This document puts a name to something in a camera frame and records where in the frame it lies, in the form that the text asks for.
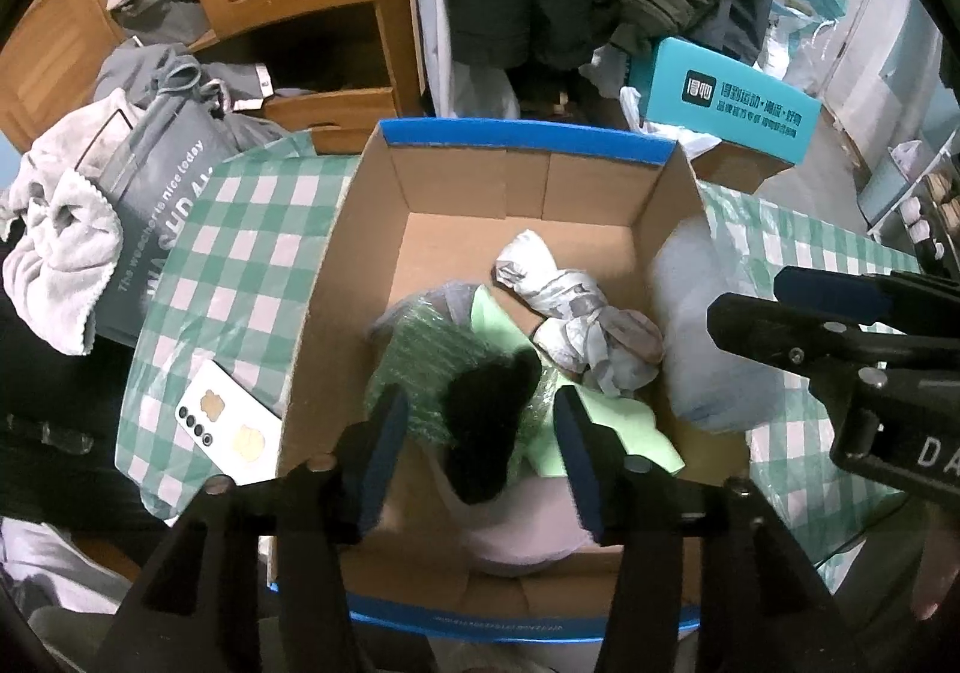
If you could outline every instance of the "green paper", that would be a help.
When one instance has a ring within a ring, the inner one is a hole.
[[[473,298],[470,324],[474,332],[501,350],[515,353],[532,345],[510,315],[503,312],[486,286],[477,289]],[[679,472],[683,468],[683,459],[673,447],[673,443],[656,430],[656,417],[647,405],[635,399],[605,396],[600,391],[566,380],[563,376],[560,376],[557,388],[561,385],[572,385],[576,388],[590,419],[616,430],[627,453],[645,456],[670,473]],[[552,407],[536,438],[527,446],[525,456],[536,474],[541,477],[559,478],[566,475],[563,458],[560,457],[560,446],[553,432]]]

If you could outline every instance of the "open cardboard box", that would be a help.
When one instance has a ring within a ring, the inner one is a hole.
[[[658,137],[524,121],[384,121],[317,277],[280,474],[332,450],[363,417],[374,369],[367,329],[388,305],[448,280],[490,284],[499,251],[531,228],[560,267],[592,273],[613,305],[650,313],[650,262],[678,222],[702,209],[683,152]],[[539,315],[494,291],[532,332]],[[652,393],[659,428],[688,463],[685,477],[718,484],[746,469],[743,436],[699,432],[672,417],[660,388]],[[688,553],[685,598],[695,604],[696,547]],[[342,553],[342,566],[352,609],[368,620],[479,641],[560,641],[602,636],[619,558],[590,548],[533,576],[470,572],[425,457],[408,439],[381,523]]]

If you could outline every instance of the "wooden drawer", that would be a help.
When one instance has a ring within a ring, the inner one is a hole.
[[[310,129],[318,153],[359,153],[379,120],[395,118],[390,88],[336,91],[294,98],[274,98],[263,107],[288,131]]]

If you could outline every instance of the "gray floor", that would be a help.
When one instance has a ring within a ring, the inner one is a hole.
[[[856,206],[853,160],[843,134],[820,115],[803,163],[767,180],[757,195],[858,234],[867,222]]]

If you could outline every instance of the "cardboard box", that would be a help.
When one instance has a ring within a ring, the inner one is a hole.
[[[611,303],[650,313],[646,270],[674,226],[702,209],[685,156],[657,137],[526,121],[381,122],[310,301],[280,474],[330,451],[362,417],[374,369],[367,329],[388,305],[448,280],[491,283],[499,251],[532,228],[561,267],[589,270]],[[539,324],[520,300],[494,291],[528,334]],[[746,468],[743,436],[683,425],[662,390],[650,390],[686,475],[720,483]],[[696,553],[691,545],[690,603],[699,590]],[[381,523],[342,553],[342,565],[357,618],[474,641],[593,641],[603,633],[619,557],[590,548],[529,577],[470,572],[424,455],[408,439]],[[696,617],[688,609],[685,626]]]
[[[628,84],[640,92],[641,116],[741,145],[736,155],[715,148],[704,158],[746,160],[750,151],[758,171],[803,161],[820,114],[820,102],[803,91],[676,37],[660,41],[652,59],[632,59]]]

